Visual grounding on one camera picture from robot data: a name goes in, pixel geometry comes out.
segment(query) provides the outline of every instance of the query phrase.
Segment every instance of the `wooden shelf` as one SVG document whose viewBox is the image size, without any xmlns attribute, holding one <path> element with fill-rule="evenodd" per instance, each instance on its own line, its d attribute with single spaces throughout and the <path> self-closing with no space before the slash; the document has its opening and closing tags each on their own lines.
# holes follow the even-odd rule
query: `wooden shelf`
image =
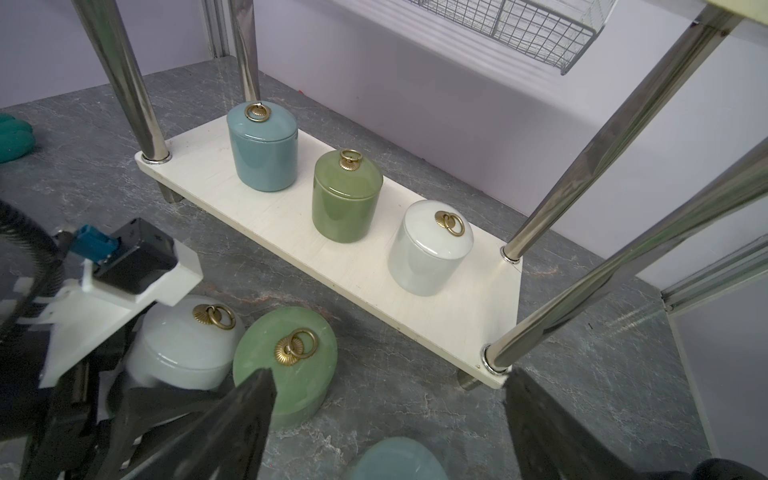
<svg viewBox="0 0 768 480">
<path fill-rule="evenodd" d="M 406 208 L 420 195 L 385 178 L 368 235 L 335 243 L 312 224 L 314 165 L 330 146 L 300 131 L 299 178 L 272 193 L 238 178 L 225 117 L 171 138 L 168 147 L 173 158 L 162 165 L 146 164 L 137 153 L 139 168 L 486 385 L 502 386 L 505 378 L 485 370 L 480 352 L 517 320 L 522 264 L 502 259 L 503 240 L 472 225 L 475 246 L 443 291 L 415 296 L 395 283 L 386 258 Z"/>
</svg>

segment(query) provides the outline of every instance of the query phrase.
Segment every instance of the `ceramic jar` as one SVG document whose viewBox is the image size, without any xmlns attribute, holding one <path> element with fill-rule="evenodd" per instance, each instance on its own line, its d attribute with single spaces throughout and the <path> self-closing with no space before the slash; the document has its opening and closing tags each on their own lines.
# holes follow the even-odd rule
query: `ceramic jar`
<svg viewBox="0 0 768 480">
<path fill-rule="evenodd" d="M 343 480 L 448 480 L 438 459 L 406 437 L 384 439 L 353 460 Z"/>
<path fill-rule="evenodd" d="M 298 352 L 303 358 L 290 355 Z M 235 385 L 257 369 L 272 369 L 277 398 L 271 430 L 290 429 L 312 418 L 323 404 L 339 351 L 331 325 L 318 313 L 287 306 L 258 319 L 237 346 Z"/>
<path fill-rule="evenodd" d="M 227 114 L 227 126 L 244 184 L 274 192 L 296 181 L 299 128 L 288 110 L 269 101 L 242 103 Z"/>
<path fill-rule="evenodd" d="M 435 200 L 415 202 L 406 210 L 389 251 L 389 273 L 414 295 L 435 295 L 474 242 L 472 227 L 453 207 Z"/>
<path fill-rule="evenodd" d="M 312 222 L 334 242 L 352 243 L 368 233 L 384 176 L 358 151 L 324 154 L 315 164 Z"/>
<path fill-rule="evenodd" d="M 237 315 L 214 299 L 187 295 L 175 306 L 157 303 L 144 316 L 125 369 L 139 386 L 212 390 L 229 373 L 244 332 Z"/>
</svg>

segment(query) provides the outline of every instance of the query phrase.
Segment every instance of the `gray marble floor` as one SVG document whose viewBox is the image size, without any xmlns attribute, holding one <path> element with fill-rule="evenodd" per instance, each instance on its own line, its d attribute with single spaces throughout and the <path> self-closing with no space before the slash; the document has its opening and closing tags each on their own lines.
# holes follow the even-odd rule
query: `gray marble floor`
<svg viewBox="0 0 768 480">
<path fill-rule="evenodd" d="M 213 120 L 240 102 L 232 58 L 146 77 L 167 136 Z M 461 209 L 479 227 L 509 237 L 524 217 L 402 148 L 267 76 L 266 98 L 300 128 L 334 147 L 354 146 L 385 175 Z M 90 223 L 109 232 L 141 216 L 200 254 L 197 293 L 230 304 L 248 323 L 282 305 L 303 305 L 331 323 L 339 365 L 310 422 L 270 436 L 260 477 L 335 478 L 381 439 L 426 445 L 451 479 L 517 478 L 502 393 L 463 392 L 455 370 L 396 330 L 188 201 L 166 204 L 132 160 L 138 146 L 108 85 L 2 111 L 35 126 L 38 146 L 0 165 L 0 197 L 43 226 Z M 525 257 L 520 318 L 597 265 L 600 258 L 555 233 Z M 17 251 L 0 252 L 0 294 L 31 274 Z M 70 276 L 77 276 L 74 264 Z M 688 469 L 709 455 L 658 291 L 633 280 L 599 302 L 521 364 L 605 445 L 643 470 Z M 0 452 L 0 478 L 18 473 Z"/>
</svg>

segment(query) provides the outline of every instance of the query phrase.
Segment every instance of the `blue ceramic jar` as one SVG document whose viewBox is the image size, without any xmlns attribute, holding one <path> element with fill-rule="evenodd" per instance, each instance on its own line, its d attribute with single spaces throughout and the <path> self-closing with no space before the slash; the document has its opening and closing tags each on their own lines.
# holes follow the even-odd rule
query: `blue ceramic jar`
<svg viewBox="0 0 768 480">
<path fill-rule="evenodd" d="M 288 110 L 268 101 L 242 103 L 227 114 L 227 126 L 244 184 L 274 192 L 296 181 L 299 127 Z"/>
</svg>

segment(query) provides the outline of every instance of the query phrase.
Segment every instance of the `stainless steel pole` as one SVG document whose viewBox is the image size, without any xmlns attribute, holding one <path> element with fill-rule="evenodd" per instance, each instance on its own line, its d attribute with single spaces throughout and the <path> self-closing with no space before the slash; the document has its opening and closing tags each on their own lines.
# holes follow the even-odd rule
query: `stainless steel pole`
<svg viewBox="0 0 768 480">
<path fill-rule="evenodd" d="M 261 101 L 253 0 L 229 0 L 237 64 L 245 101 Z"/>
<path fill-rule="evenodd" d="M 148 163 L 170 160 L 134 51 L 114 0 L 72 0 Z"/>
<path fill-rule="evenodd" d="M 608 122 L 584 147 L 520 230 L 502 249 L 513 263 L 605 172 L 741 21 L 707 5 Z"/>
<path fill-rule="evenodd" d="M 512 363 L 607 295 L 616 285 L 633 277 L 718 218 L 766 194 L 768 137 L 683 206 L 487 347 L 483 363 L 491 372 L 502 374 Z"/>
</svg>

